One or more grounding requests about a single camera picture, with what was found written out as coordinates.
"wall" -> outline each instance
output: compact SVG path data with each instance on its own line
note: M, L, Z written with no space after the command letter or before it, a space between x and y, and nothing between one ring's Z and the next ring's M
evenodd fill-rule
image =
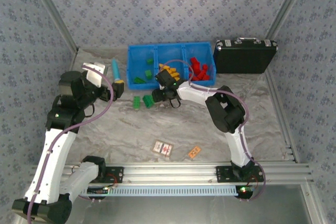
M336 0L298 0L271 63L302 162L336 223Z
M72 55L40 0L0 0L0 223L11 223L28 164L37 164L46 115Z
M53 0L77 46L263 38L283 0Z

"black briefcase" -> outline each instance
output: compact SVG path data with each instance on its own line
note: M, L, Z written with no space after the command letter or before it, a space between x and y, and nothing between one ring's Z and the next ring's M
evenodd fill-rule
M217 73L264 73L278 50L274 40L218 40L214 51Z

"blue cylinder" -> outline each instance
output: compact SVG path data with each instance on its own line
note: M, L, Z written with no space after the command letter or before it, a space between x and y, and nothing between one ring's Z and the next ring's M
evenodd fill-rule
M115 59L112 60L112 64L111 65L112 65L112 71L113 71L114 81L120 80L118 63L115 61Z

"small card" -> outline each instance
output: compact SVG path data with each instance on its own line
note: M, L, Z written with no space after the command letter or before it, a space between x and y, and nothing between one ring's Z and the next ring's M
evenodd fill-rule
M172 144L156 140L152 151L164 155L165 157L169 157L170 154L172 153L172 149L173 149Z
M201 151L202 149L199 148L198 146L195 146L188 154L190 158L194 158L197 156L197 154Z

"glass panel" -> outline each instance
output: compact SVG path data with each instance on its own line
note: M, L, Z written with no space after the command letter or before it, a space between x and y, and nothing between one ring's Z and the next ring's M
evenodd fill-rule
M268 186L251 202L234 197L109 197L101 203L78 198L67 223L311 223L299 186Z

